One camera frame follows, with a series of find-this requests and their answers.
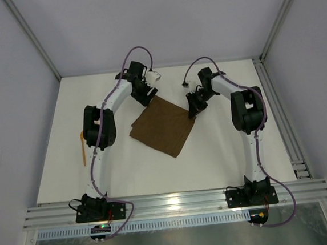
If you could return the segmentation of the brown cloth napkin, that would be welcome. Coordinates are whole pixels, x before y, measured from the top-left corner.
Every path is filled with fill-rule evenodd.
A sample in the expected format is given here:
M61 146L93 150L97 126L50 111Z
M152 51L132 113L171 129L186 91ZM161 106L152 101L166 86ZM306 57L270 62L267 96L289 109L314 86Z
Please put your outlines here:
M188 110L155 96L131 125L130 137L177 158L195 120L189 118Z

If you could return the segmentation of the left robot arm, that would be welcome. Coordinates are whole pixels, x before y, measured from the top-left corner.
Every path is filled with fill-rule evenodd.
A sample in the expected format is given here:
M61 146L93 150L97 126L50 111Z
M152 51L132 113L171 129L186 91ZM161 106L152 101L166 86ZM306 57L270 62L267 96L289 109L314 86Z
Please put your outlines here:
M83 139L92 149L90 181L81 198L78 213L83 217L105 220L111 211L107 190L103 189L106 177L105 161L116 140L115 114L129 96L147 107L158 92L155 83L161 78L157 71L139 62L131 62L115 77L115 87L96 106L86 106L83 116Z

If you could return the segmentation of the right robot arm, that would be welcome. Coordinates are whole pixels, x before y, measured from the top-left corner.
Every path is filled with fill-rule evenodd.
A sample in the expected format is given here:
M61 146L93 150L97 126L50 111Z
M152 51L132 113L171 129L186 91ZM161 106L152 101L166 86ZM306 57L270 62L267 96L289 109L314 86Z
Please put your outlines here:
M267 111L261 90L246 87L228 79L222 71L212 72L209 67L198 72L200 87L187 94L189 118L196 117L208 107L208 100L223 95L231 101L231 120L240 133L244 145L245 174L242 188L232 187L226 193L230 208L278 203L276 190L265 171L263 158L263 129Z

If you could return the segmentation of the right black connector board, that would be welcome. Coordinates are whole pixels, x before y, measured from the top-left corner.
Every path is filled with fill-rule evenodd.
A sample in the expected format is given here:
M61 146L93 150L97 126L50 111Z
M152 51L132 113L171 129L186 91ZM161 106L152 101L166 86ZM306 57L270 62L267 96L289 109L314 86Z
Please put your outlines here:
M259 208L254 210L249 210L249 224L251 226L262 227L265 225L269 218L269 212L266 208Z

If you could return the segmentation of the black connector board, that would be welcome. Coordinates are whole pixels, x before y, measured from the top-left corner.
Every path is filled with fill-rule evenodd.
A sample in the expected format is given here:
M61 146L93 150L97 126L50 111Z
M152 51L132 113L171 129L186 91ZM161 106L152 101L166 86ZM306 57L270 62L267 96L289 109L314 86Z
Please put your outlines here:
M269 212L266 208L259 208L254 210L249 210L249 224L251 226L262 227L265 225L269 218Z
M104 242L105 238L111 233L111 226L106 223L98 224L91 228L90 238L94 242Z

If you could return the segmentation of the left black connector board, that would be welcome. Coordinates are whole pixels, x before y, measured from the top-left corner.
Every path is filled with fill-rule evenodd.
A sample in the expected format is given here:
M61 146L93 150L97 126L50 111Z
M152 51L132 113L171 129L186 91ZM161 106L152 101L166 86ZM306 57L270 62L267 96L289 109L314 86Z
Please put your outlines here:
M106 223L98 224L91 228L90 238L94 242L104 242L105 238L111 233L111 226Z

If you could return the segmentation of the right side aluminium rail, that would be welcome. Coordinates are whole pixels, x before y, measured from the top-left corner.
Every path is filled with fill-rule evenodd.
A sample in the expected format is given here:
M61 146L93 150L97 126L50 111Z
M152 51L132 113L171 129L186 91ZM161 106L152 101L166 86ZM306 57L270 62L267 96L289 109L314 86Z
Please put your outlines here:
M284 106L281 104L278 93L272 83L272 80L266 70L265 65L261 59L252 59L253 66L257 72L258 78L264 89L268 103L273 112L278 130L280 131L282 141L285 145L285 149L288 152L292 169L296 179L298 180L310 180L314 179L311 169L306 162L304 151L301 148L295 133L292 130L290 121L285 113Z

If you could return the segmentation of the aluminium rail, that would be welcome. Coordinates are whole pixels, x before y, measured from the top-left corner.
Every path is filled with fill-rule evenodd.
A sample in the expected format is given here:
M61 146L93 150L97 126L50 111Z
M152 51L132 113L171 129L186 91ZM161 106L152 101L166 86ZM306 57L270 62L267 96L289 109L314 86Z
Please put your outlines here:
M327 200L323 179L297 180L286 184L297 203ZM228 211L225 190L199 190L180 193L143 195L127 198L134 204L132 220L206 214ZM66 202L44 204L27 210L24 230L74 225L76 212Z
M278 130L280 131L282 141L285 145L285 149L288 152L292 169L296 179L298 180L310 180L314 179L311 169L306 162L304 151L301 148L295 133L292 130L290 121L285 113L284 106L281 104L278 93L272 83L272 80L266 70L265 65L261 59L252 59L253 66L257 72L258 78L264 89L268 103L273 112Z

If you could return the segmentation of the left corner aluminium post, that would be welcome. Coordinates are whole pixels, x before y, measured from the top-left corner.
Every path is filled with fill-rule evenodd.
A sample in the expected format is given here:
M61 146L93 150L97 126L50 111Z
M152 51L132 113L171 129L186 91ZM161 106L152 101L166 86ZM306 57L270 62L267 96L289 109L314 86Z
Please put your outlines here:
M54 77L60 82L62 79L62 75L59 73L58 69L52 62L51 58L49 57L48 53L46 53L46 50L43 48L42 44L40 43L37 36L34 34L33 30L31 29L28 22L25 20L19 9L17 8L17 5L14 3L13 0L1 0L3 4L8 9L11 16L15 19L19 27L24 32L25 36L27 36L30 43L33 45L35 50L37 51L38 55L42 58L46 66L49 68L49 70L52 72Z

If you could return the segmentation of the corner aluminium post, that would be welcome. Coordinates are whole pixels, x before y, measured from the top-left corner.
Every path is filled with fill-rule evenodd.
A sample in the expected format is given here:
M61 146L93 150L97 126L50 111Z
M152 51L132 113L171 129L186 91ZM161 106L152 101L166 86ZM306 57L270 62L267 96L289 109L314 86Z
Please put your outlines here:
M277 15L274 19L272 27L269 31L267 39L264 43L264 47L261 51L261 55L259 56L259 60L264 62L271 50L271 47L276 40L284 21L286 20L286 16L289 13L290 8L292 7L294 0L282 0L280 8L277 11Z
M15 19L19 27L24 32L25 36L27 36L30 43L33 45L35 50L37 51L38 55L42 58L46 66L49 68L49 70L52 72L54 77L60 82L62 79L62 75L59 73L58 69L52 62L51 58L49 57L48 53L46 53L46 50L43 48L42 44L40 43L37 36L34 34L33 30L31 29L28 22L25 20L19 9L17 8L17 5L14 3L13 0L1 0L3 4L8 9L11 16Z

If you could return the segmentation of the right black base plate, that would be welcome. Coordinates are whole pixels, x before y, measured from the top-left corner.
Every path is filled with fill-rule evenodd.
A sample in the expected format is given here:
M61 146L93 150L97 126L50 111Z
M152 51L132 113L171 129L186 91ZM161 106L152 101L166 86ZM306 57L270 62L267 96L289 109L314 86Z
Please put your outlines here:
M227 187L225 198L228 208L264 206L278 204L279 199L273 186L266 190L250 190L249 188Z

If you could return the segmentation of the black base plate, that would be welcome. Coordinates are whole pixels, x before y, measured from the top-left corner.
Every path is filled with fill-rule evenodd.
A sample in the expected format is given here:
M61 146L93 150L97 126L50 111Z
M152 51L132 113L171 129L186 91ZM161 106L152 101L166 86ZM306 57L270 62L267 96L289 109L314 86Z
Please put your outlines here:
M228 208L264 206L278 204L279 199L273 186L266 190L250 190L249 188L227 187L225 198Z
M126 218L126 205L117 202L103 202L96 206L79 205L76 213L77 223L122 220Z

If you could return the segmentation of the right corner aluminium post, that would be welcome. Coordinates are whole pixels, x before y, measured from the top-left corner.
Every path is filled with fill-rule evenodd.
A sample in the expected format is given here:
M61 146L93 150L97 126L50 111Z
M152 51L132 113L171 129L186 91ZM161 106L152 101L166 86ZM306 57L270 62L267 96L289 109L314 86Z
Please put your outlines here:
M290 8L292 7L294 0L282 0L280 8L277 11L277 15L274 19L272 27L269 31L267 39L264 43L264 47L261 51L261 55L259 56L259 60L264 62L271 50L271 47L276 40L284 21L286 20L286 16L289 13Z

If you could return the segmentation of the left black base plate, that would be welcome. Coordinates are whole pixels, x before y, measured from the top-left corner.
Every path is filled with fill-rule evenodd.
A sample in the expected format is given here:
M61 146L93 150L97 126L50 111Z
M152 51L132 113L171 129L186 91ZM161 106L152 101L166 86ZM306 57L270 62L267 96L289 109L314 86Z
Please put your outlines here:
M126 205L117 202L103 202L96 206L79 205L76 213L77 223L122 220L126 218Z

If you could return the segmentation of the front aluminium rail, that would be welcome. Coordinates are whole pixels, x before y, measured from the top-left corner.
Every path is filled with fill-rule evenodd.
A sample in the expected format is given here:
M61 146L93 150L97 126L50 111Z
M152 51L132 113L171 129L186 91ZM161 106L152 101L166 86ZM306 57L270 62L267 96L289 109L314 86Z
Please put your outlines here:
M286 184L297 203L327 200L323 179L297 180ZM199 190L180 193L143 195L127 198L134 204L132 220L206 214L228 211L225 190ZM27 210L24 230L74 225L76 212L66 202L44 204Z

